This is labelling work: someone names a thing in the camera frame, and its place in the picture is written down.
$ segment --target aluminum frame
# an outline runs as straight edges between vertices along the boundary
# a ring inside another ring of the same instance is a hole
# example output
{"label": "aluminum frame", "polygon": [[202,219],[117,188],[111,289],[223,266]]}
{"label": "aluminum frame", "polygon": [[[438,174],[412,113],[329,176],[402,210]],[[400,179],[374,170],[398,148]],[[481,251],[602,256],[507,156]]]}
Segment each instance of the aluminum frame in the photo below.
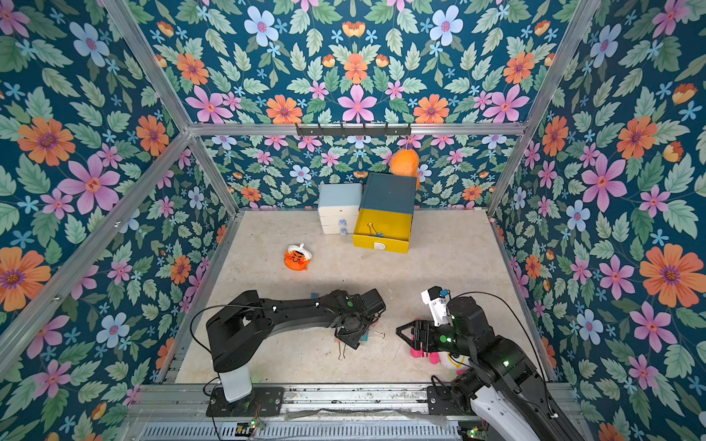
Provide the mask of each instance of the aluminum frame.
{"label": "aluminum frame", "polygon": [[539,89],[539,93],[537,93],[537,97],[534,98],[532,108],[529,110],[529,115],[525,122],[527,130],[520,138],[520,141],[515,145],[495,185],[493,197],[488,204],[489,213],[494,213],[500,205],[500,200],[510,186],[515,172],[517,172],[517,167],[520,165],[522,157],[525,155],[525,150],[530,146],[534,133],[537,131],[539,123],[542,122],[542,118],[544,118],[544,112],[546,112],[549,107],[549,102],[554,97],[554,93],[559,87],[564,73],[577,51],[581,39],[590,28],[593,15],[598,11],[600,5],[601,0],[580,0],[580,3],[576,7],[576,11],[566,28],[566,32],[559,42],[554,62],[551,68],[549,68],[549,72],[546,74],[542,87]]}

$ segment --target metal base plate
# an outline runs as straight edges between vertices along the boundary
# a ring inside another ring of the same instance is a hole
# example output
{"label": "metal base plate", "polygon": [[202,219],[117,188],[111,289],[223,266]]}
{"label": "metal base plate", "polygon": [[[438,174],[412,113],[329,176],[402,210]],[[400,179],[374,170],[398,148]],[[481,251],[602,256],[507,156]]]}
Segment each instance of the metal base plate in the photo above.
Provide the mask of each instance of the metal base plate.
{"label": "metal base plate", "polygon": [[206,416],[277,416],[282,408],[284,387],[253,387],[247,397],[229,403],[225,399],[222,387],[216,387],[206,409]]}

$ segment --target beige floor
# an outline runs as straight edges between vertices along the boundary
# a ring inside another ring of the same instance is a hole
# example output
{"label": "beige floor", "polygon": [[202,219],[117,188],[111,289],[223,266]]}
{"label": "beige floor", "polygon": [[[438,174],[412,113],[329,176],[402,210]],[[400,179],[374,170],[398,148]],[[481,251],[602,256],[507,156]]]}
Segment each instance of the beige floor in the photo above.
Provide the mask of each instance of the beige floor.
{"label": "beige floor", "polygon": [[[301,242],[313,260],[309,270],[291,271],[282,261],[284,252]],[[356,351],[348,348],[345,360],[339,361],[332,329],[278,334],[266,339],[252,358],[253,382],[428,382],[434,373],[450,380],[453,370],[431,365],[428,358],[412,358],[408,345],[395,335],[397,326],[431,319],[419,293],[434,285],[452,294],[497,294],[523,317],[482,211],[415,212],[408,254],[355,248],[352,236],[324,235],[316,212],[247,212],[208,305],[228,303],[249,289],[257,289],[262,298],[292,299],[334,289],[362,294],[376,288],[387,311],[374,329],[385,332],[385,339],[370,338]],[[498,299],[474,297],[497,334],[532,353],[519,324]],[[200,341],[207,342],[204,324],[217,311],[204,313],[196,330]],[[176,382],[204,383],[213,377],[210,354],[192,343]]]}

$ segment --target orange toy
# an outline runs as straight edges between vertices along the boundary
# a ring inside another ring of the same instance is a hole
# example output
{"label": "orange toy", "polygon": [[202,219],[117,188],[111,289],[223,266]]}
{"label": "orange toy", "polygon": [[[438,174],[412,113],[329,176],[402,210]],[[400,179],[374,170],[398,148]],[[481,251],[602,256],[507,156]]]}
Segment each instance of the orange toy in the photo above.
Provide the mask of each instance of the orange toy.
{"label": "orange toy", "polygon": [[390,172],[398,176],[411,176],[417,178],[417,190],[419,190],[419,155],[414,149],[401,148],[390,160]]}
{"label": "orange toy", "polygon": [[304,244],[290,245],[285,253],[285,265],[294,271],[307,270],[312,254],[304,249]]}

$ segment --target orange plush toy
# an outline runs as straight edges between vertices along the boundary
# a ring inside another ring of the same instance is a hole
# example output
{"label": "orange plush toy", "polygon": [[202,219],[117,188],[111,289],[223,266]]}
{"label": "orange plush toy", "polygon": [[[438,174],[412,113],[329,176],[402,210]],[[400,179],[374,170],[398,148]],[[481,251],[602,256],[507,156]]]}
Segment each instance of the orange plush toy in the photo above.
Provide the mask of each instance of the orange plush toy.
{"label": "orange plush toy", "polygon": [[390,172],[398,176],[411,176],[417,178],[417,190],[419,190],[419,155],[414,149],[401,148],[390,160]]}

